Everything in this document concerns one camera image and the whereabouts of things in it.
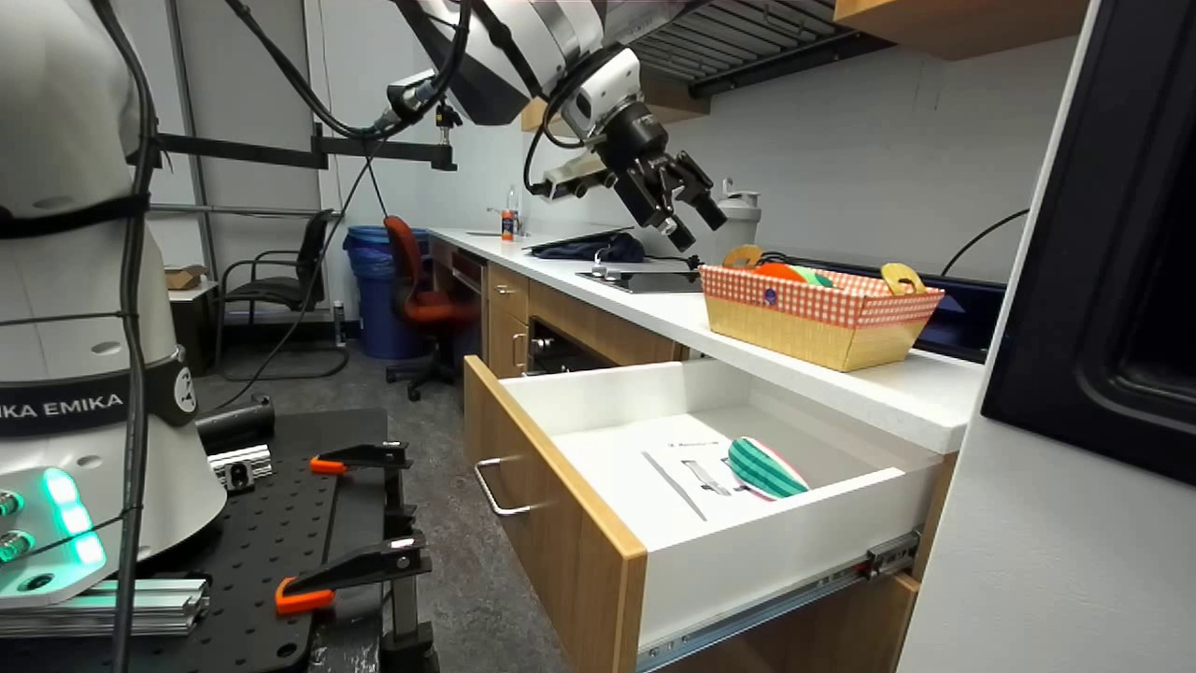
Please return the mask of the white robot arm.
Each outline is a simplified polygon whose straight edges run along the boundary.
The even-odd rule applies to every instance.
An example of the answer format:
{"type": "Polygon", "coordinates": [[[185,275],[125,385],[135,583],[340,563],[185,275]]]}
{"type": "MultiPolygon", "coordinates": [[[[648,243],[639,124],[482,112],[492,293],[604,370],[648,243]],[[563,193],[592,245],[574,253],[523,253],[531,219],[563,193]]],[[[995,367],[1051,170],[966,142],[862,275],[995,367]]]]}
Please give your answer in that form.
{"type": "Polygon", "coordinates": [[[523,170],[531,193],[570,198],[607,185],[639,228],[661,233],[675,250],[693,245],[675,204],[692,204],[708,233],[723,225],[715,179],[692,152],[667,149],[630,51],[636,38],[675,20],[687,0],[388,0],[428,56],[428,72],[392,82],[388,108],[367,126],[336,119],[316,102],[245,0],[225,5],[298,102],[361,152],[413,126],[444,97],[482,126],[510,124],[531,102],[541,102],[546,114],[523,162],[534,162],[554,119],[570,129],[574,162],[546,175],[523,170]]]}

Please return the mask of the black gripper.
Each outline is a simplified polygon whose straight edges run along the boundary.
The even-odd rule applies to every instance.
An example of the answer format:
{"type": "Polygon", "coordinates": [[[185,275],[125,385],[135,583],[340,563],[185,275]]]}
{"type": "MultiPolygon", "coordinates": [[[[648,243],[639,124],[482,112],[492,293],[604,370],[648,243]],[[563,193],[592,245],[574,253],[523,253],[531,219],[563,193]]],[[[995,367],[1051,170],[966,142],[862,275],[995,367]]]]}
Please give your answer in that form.
{"type": "Polygon", "coordinates": [[[723,213],[715,203],[715,179],[687,152],[667,152],[667,129],[641,102],[620,104],[592,129],[592,149],[624,204],[630,213],[648,213],[648,228],[656,228],[675,250],[692,250],[693,235],[671,213],[671,198],[687,203],[708,233],[723,225],[723,213]]]}

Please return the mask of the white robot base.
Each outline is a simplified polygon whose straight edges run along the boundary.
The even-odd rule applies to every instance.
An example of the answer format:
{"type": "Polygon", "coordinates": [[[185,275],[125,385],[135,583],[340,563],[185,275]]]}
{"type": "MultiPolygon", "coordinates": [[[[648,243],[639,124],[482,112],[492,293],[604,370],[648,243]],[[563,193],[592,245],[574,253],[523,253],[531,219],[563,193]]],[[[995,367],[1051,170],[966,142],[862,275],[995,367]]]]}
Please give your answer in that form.
{"type": "Polygon", "coordinates": [[[144,102],[103,0],[0,0],[0,609],[68,602],[225,508],[165,263],[144,102]]]}

